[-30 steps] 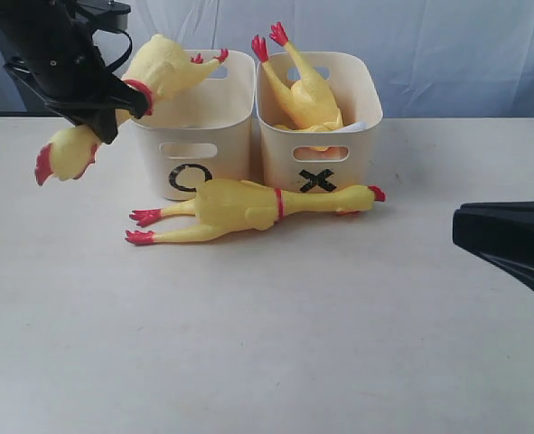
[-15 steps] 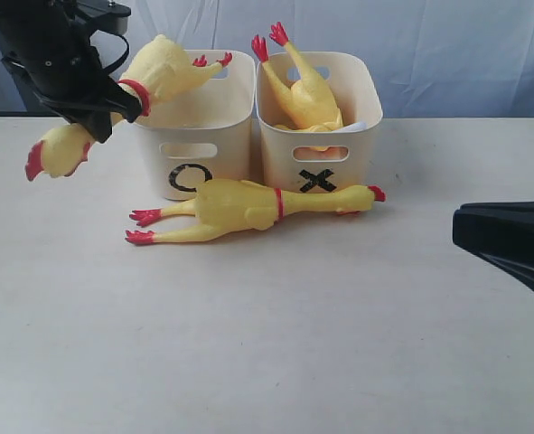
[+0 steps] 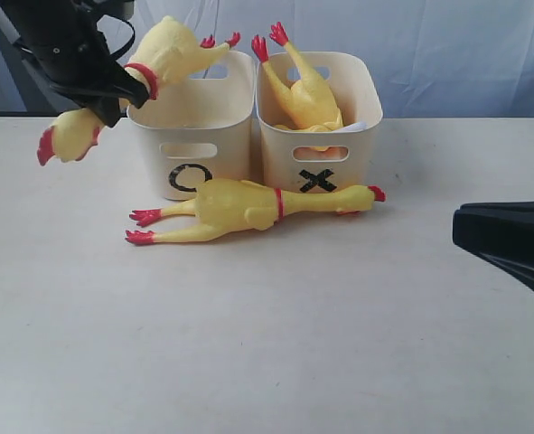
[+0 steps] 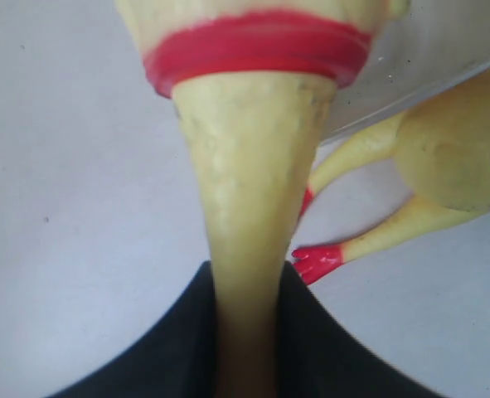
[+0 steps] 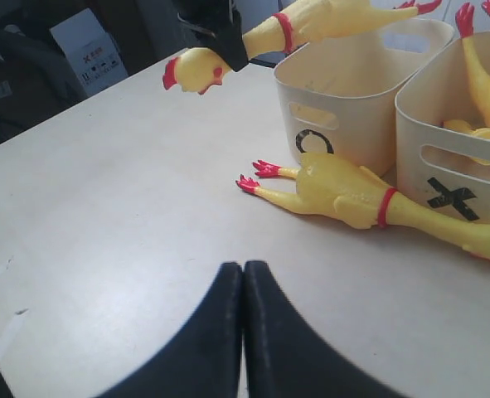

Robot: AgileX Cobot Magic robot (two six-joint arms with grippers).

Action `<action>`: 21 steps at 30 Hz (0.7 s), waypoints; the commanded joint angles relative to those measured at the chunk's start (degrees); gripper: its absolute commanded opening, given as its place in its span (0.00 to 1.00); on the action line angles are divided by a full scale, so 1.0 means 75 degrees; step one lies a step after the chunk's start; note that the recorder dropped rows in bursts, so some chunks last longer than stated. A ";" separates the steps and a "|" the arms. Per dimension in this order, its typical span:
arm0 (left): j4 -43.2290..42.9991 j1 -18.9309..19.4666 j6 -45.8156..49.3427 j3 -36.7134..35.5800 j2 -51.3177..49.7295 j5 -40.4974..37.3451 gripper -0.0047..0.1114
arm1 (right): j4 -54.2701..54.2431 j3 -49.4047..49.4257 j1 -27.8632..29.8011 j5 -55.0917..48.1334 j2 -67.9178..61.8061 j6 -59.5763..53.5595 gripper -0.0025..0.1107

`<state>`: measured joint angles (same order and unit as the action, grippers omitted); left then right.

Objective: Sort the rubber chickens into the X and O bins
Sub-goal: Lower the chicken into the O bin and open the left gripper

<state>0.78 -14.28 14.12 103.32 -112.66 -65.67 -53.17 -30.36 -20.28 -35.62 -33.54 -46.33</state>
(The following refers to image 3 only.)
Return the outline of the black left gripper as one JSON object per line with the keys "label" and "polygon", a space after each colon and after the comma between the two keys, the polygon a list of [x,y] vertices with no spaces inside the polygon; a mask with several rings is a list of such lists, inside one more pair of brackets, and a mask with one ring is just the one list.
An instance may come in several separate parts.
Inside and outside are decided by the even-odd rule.
{"label": "black left gripper", "polygon": [[0,1],[13,47],[50,83],[52,90],[84,107],[94,127],[114,127],[126,101],[144,104],[145,84],[110,59],[97,22],[98,1]]}

